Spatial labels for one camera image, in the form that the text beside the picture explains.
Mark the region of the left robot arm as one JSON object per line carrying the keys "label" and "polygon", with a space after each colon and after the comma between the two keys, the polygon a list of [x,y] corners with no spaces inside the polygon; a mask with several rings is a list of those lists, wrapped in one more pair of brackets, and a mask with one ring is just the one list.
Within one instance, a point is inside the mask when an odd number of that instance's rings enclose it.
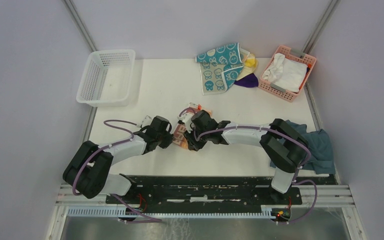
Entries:
{"label": "left robot arm", "polygon": [[142,156],[160,147],[166,149],[173,141],[172,124],[155,116],[139,125],[138,131],[125,129],[128,137],[107,144],[83,142],[64,170],[62,179],[71,185],[75,196],[92,199],[100,193],[117,194],[127,204],[134,202],[138,191],[127,176],[111,174],[111,167],[132,157]]}

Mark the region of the cream rabbit text towel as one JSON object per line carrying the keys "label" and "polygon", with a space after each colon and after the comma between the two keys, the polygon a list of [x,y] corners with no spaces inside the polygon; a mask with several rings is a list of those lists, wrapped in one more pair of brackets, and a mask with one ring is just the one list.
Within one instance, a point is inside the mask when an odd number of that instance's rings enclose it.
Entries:
{"label": "cream rabbit text towel", "polygon": [[[212,116],[213,111],[209,108],[202,107],[200,104],[196,104],[193,102],[190,102],[185,110],[181,111],[181,114],[193,114],[196,112],[199,112],[200,110],[205,110],[209,113],[210,116]],[[186,138],[184,137],[184,133],[187,131],[187,128],[184,124],[177,123],[174,128],[173,132],[173,140],[172,143],[180,148],[183,148],[185,150],[188,150],[188,142]]]}

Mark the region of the white plastic basket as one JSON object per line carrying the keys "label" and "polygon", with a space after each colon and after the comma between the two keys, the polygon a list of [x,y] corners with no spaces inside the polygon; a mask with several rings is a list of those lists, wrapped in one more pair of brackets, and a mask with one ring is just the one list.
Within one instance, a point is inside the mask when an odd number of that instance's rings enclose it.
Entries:
{"label": "white plastic basket", "polygon": [[110,49],[89,54],[76,101],[91,107],[124,107],[131,101],[136,52]]}

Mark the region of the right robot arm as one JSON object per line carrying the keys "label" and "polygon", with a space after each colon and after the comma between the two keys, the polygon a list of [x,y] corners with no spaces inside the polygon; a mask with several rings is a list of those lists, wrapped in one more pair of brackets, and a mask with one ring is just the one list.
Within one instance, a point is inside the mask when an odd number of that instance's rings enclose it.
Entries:
{"label": "right robot arm", "polygon": [[289,188],[311,158],[305,138],[280,118],[266,125],[242,125],[228,120],[217,122],[205,110],[184,110],[179,114],[178,122],[186,128],[183,136],[191,151],[202,149],[208,142],[262,148],[275,166],[268,191],[269,199],[275,204],[282,204],[289,198]]}

